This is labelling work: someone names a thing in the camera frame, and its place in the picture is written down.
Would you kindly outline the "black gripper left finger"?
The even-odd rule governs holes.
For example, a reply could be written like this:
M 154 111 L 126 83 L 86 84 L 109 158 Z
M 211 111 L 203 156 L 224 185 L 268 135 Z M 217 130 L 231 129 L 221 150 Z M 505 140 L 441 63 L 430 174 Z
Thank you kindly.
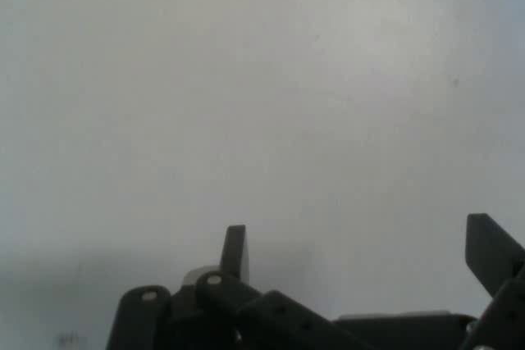
M 283 293 L 251 287 L 244 225 L 231 225 L 217 266 L 176 293 L 123 294 L 108 349 L 359 349 L 360 339 Z

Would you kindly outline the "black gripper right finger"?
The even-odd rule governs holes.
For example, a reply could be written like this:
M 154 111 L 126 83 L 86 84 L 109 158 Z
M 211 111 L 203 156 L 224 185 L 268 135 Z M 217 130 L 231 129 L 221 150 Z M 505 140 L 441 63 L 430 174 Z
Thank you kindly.
M 463 349 L 524 348 L 524 247 L 486 213 L 467 217 L 465 259 L 491 296 Z

